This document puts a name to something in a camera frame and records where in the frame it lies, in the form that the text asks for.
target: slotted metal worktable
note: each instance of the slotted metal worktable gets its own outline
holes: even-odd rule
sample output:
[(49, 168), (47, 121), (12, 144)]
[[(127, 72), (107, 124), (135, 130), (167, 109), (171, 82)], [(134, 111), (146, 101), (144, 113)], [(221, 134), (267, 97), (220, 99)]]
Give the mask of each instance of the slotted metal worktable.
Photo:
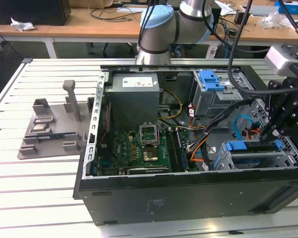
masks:
[[(226, 59), (173, 63), (216, 65), (223, 61), (227, 64)], [(272, 215), (96, 227), (83, 202), (72, 199), (79, 156), (17, 159), (36, 98), (63, 103), (67, 94), (63, 81), (74, 79), (77, 100), (86, 101), (95, 93), (101, 64), (133, 63), (133, 59), (35, 59), (21, 64), (0, 94), (0, 238), (205, 238), (226, 237), (232, 230), (244, 233), (238, 238), (298, 237), (298, 199)], [(237, 59), (234, 63), (251, 65), (266, 83), (283, 79), (274, 76), (262, 60)]]

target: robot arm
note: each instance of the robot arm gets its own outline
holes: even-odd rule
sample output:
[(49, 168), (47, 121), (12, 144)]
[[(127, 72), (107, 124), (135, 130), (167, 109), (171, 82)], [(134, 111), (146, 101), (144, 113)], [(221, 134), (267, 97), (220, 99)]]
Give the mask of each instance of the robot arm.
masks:
[[(201, 12), (204, 1), (185, 0), (179, 11), (174, 11), (170, 6), (155, 6), (141, 38), (136, 63), (171, 64), (170, 44), (197, 44), (207, 40), (210, 32), (203, 22)], [(212, 27), (214, 20), (210, 0), (206, 1), (205, 16)]]
[[(270, 81), (270, 90), (298, 87), (298, 45), (272, 46), (264, 60), (276, 75), (286, 77), (283, 83)], [(266, 96), (265, 110), (268, 122), (261, 131), (262, 140), (298, 135), (298, 92)]]

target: motherboard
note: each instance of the motherboard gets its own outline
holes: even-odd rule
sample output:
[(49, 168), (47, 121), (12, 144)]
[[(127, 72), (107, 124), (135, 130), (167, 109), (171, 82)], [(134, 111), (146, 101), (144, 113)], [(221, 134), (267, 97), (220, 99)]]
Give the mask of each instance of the motherboard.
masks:
[(100, 156), (94, 172), (100, 176), (184, 172), (185, 148), (190, 143), (186, 130), (140, 126), (134, 131), (115, 131), (112, 153)]

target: floor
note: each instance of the floor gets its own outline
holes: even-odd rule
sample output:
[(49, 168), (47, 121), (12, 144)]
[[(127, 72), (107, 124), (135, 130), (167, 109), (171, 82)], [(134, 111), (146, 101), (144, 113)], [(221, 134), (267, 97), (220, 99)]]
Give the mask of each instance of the floor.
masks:
[[(10, 42), (12, 46), (24, 58), (48, 59), (49, 55), (44, 43), (41, 42)], [(15, 70), (21, 63), (21, 58), (5, 42), (2, 43), (3, 52), (0, 53), (0, 92), (10, 80)], [(56, 50), (60, 58), (102, 58), (103, 43), (94, 43), (92, 54), (86, 51), (85, 43), (56, 43)], [(188, 58), (205, 58), (207, 46), (195, 45), (187, 49)], [(133, 58), (130, 47), (127, 44), (110, 43), (107, 50), (108, 58)], [(225, 47), (222, 47), (217, 54), (217, 58), (224, 58)], [(252, 58), (250, 54), (237, 54), (237, 58)]]

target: green motherboard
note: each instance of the green motherboard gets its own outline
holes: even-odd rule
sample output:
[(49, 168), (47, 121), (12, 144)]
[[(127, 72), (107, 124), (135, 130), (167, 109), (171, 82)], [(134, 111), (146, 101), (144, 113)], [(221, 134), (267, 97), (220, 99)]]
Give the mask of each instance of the green motherboard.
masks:
[[(174, 139), (180, 142), (182, 147), (189, 144), (189, 135), (186, 130), (178, 131), (179, 137)], [(170, 158), (170, 148), (167, 141), (170, 142), (171, 132), (167, 130), (158, 130), (157, 136), (155, 130), (143, 128), (142, 138), (140, 131), (115, 131), (112, 139), (112, 156), (111, 158), (100, 158), (98, 171), (101, 175), (124, 175), (128, 169), (136, 168), (162, 168), (164, 173), (171, 173), (172, 160)], [(144, 141), (157, 139), (156, 143), (144, 144)]]

